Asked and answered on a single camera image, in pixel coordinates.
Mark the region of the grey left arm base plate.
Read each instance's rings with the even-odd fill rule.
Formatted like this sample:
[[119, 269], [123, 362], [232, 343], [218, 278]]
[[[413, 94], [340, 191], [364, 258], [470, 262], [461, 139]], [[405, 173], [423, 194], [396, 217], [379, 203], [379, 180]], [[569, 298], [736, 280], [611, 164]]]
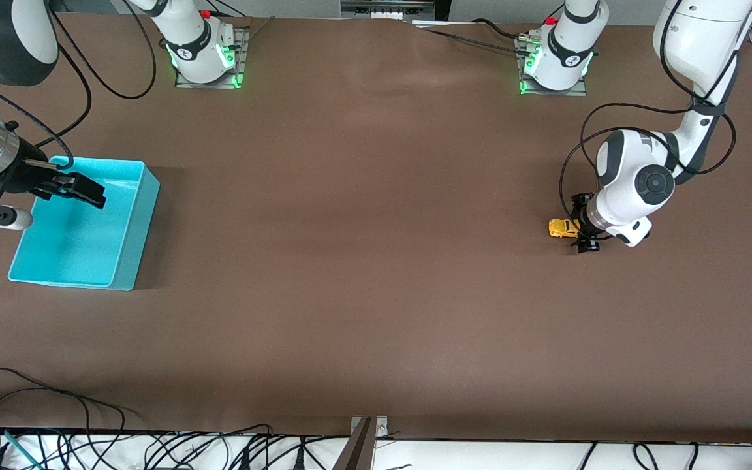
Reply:
[[516, 51], [526, 53], [518, 59], [522, 95], [526, 93], [548, 96], [587, 95], [584, 76], [588, 72], [593, 54], [588, 54], [583, 60], [574, 55], [572, 59], [576, 65], [567, 67], [558, 57], [547, 52], [540, 45], [538, 36], [520, 35], [516, 43]]

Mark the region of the yellow toy beetle car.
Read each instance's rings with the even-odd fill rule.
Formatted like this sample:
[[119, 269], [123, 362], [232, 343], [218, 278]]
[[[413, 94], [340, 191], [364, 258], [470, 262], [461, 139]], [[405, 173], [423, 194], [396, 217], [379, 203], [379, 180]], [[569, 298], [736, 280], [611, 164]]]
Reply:
[[578, 238], [581, 227], [578, 221], [570, 218], [552, 218], [547, 223], [547, 232], [553, 238]]

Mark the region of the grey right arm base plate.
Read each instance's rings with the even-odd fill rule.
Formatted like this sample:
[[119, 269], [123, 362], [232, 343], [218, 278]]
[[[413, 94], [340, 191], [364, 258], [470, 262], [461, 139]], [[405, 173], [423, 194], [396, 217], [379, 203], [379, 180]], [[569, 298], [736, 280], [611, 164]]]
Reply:
[[218, 80], [197, 84], [188, 81], [178, 69], [175, 77], [175, 87], [178, 89], [241, 89], [245, 80], [245, 66], [249, 51], [250, 29], [233, 29], [232, 39], [225, 39], [225, 44], [219, 48], [221, 59], [225, 60], [228, 69]]

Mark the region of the grey metal fixture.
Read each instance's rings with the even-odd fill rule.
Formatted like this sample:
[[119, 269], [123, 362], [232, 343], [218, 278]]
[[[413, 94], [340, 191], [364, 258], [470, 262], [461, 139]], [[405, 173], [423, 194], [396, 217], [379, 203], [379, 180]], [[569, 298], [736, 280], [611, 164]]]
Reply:
[[343, 18], [433, 21], [435, 0], [338, 0]]

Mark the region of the grey metal mounting plate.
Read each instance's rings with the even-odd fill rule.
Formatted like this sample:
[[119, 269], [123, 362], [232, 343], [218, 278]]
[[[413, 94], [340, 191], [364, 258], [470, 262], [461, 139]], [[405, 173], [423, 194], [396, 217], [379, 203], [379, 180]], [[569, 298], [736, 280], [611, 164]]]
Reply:
[[[366, 416], [353, 416], [351, 418], [351, 425], [350, 425], [350, 435], [355, 432], [356, 428], [359, 425], [359, 422], [361, 420], [366, 419]], [[388, 435], [388, 417], [387, 416], [373, 416], [372, 421], [374, 422], [374, 428], [375, 431], [375, 438], [376, 439], [384, 439]]]

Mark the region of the teal plastic bin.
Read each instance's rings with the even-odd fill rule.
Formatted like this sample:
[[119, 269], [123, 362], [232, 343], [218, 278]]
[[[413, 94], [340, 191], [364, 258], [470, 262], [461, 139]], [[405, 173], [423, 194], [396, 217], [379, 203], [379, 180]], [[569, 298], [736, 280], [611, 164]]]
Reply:
[[130, 291], [148, 238], [159, 181], [143, 161], [75, 158], [72, 170], [104, 187], [98, 209], [36, 199], [8, 279], [53, 287]]

